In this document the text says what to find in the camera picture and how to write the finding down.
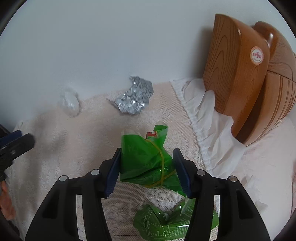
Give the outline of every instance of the metal screw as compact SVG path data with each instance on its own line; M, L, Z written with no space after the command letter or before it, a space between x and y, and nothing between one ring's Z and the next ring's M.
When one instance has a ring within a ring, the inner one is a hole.
M204 176L205 175L205 171L204 170L198 170L197 172L196 172L198 175L200 175L200 176Z
M237 181L237 178L235 176L230 176L229 180L235 183Z
M92 171L91 171L91 174L92 175L98 175L100 173L100 171L98 170L98 169L93 169Z
M60 176L59 177L59 180L61 181L61 182L64 182L65 180L67 180L67 176Z

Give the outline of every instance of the round sticker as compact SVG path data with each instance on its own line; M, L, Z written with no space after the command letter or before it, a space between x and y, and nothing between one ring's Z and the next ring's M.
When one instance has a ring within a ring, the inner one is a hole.
M264 54L258 46L255 46L251 49L250 58L253 64L259 65L264 59Z

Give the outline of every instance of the crumpled aluminum foil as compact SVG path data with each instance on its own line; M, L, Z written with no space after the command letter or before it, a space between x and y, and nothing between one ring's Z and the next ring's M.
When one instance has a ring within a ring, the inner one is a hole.
M116 98L115 105L122 113L131 115L140 113L149 104L153 95L152 83L139 76L131 76L133 84L122 97Z

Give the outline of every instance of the crumpled green plastic bag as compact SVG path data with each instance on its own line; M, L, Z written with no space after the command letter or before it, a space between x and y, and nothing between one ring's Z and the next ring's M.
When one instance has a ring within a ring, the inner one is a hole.
M123 133L120 181L148 188L162 186L186 196L182 191L173 159L163 147L167 133L168 126L163 122L157 122L153 131L147 133L146 139L134 131Z
M195 202L192 202L185 213L181 215L184 204L185 202L182 202L171 215L153 205L145 205L137 211L133 226L146 240L160 241L183 238L188 230ZM214 211L212 229L218 224L219 218Z
M123 132L121 136L120 181L143 185L148 188L164 187L185 197L169 220L166 213L146 205L134 217L134 227L146 240L171 240L185 237L194 199L188 199L179 182L172 157L163 147L168 126L157 122L152 132L144 139L135 131ZM213 225L218 225L218 216L213 213Z

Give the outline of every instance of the skin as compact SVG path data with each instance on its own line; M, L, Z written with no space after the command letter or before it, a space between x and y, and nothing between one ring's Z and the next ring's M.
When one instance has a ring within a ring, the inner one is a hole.
M15 209L12 206L11 198L5 181L0 183L2 193L0 196L0 209L7 220L15 218Z

